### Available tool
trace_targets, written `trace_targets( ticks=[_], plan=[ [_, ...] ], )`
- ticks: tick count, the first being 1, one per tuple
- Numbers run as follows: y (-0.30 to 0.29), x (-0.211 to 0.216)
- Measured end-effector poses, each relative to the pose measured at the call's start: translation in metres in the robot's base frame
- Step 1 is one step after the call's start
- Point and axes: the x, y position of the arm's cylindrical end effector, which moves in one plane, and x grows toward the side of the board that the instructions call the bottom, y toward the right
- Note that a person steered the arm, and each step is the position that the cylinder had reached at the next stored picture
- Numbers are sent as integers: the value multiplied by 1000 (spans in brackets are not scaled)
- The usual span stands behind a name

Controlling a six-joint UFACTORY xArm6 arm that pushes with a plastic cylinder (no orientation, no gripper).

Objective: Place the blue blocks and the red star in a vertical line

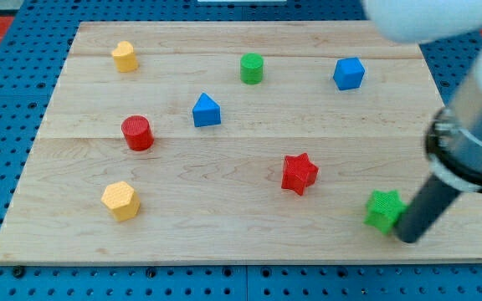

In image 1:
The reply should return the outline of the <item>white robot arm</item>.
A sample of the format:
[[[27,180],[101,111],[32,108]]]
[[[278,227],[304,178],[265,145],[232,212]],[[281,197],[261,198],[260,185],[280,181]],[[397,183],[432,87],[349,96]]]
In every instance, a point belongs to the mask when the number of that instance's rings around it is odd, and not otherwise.
[[[482,1],[363,2],[379,33],[396,43],[431,43],[482,29]],[[440,196],[482,193],[482,53],[434,117],[426,152]]]

